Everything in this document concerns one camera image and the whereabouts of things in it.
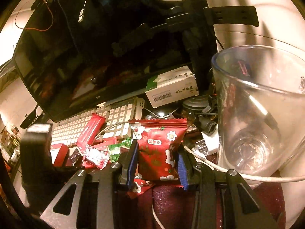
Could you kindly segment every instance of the screw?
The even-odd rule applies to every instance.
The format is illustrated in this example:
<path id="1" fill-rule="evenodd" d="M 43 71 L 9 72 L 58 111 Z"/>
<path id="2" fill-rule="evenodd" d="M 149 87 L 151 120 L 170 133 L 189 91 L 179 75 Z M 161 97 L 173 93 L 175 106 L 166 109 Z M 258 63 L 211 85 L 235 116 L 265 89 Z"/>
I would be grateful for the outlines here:
<path id="1" fill-rule="evenodd" d="M 236 176 L 237 175 L 237 171 L 234 170 L 234 169 L 230 169 L 229 170 L 229 174 L 232 175 L 232 176 Z"/>
<path id="2" fill-rule="evenodd" d="M 114 169 L 120 168 L 120 167 L 121 167 L 121 164 L 120 164 L 119 162 L 113 162 L 113 163 L 111 164 L 111 167 L 114 168 Z"/>
<path id="3" fill-rule="evenodd" d="M 197 167 L 197 168 L 200 168 L 200 167 L 203 167 L 203 163 L 202 162 L 196 162 L 195 163 L 195 166 Z"/>
<path id="4" fill-rule="evenodd" d="M 86 174 L 86 171 L 83 169 L 80 169 L 79 171 L 76 172 L 76 175 L 78 175 L 79 177 L 82 177 Z"/>

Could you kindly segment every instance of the white box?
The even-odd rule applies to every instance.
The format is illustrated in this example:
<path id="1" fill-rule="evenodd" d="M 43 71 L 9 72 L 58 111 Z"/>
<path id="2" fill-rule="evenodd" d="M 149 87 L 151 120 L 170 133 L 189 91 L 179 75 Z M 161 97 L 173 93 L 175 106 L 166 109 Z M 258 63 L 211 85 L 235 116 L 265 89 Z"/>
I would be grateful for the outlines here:
<path id="1" fill-rule="evenodd" d="M 199 95 L 195 76 L 187 66 L 150 78 L 145 93 L 153 108 Z"/>

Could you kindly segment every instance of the red wire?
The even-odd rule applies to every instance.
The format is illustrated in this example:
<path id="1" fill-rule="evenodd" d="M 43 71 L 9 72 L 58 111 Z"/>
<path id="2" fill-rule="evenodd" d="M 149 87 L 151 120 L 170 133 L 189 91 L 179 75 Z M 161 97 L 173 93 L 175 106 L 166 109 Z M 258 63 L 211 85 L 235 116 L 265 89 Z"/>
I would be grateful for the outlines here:
<path id="1" fill-rule="evenodd" d="M 19 9 L 19 11 L 18 11 L 18 13 L 17 13 L 17 15 L 16 15 L 16 17 L 15 17 L 15 25 L 16 25 L 16 27 L 18 27 L 18 28 L 20 28 L 20 29 L 23 29 L 23 30 L 36 30 L 36 31 L 39 31 L 39 32 L 45 32 L 45 31 L 48 31 L 51 27 L 52 27 L 52 25 L 53 25 L 53 22 L 54 22 L 54 17 L 53 17 L 53 13 L 52 13 L 52 11 L 50 10 L 50 8 L 48 7 L 48 4 L 47 4 L 47 2 L 45 1 L 45 0 L 43 0 L 44 1 L 44 3 L 45 3 L 45 5 L 47 6 L 47 8 L 48 8 L 48 10 L 50 11 L 50 13 L 51 13 L 51 16 L 52 16 L 52 23 L 51 23 L 51 25 L 47 28 L 47 29 L 45 29 L 45 30 L 40 30 L 40 29 L 37 29 L 37 28 L 34 28 L 34 27 L 27 27 L 27 28 L 22 28 L 22 27 L 18 27 L 17 26 L 17 24 L 16 24 L 16 19 L 17 19 L 17 16 L 18 16 L 18 14 L 19 14 L 19 12 L 20 12 L 20 10 L 22 9 L 22 7 L 25 5 L 25 4 L 23 4 L 22 6 L 21 6 L 21 8 Z"/>

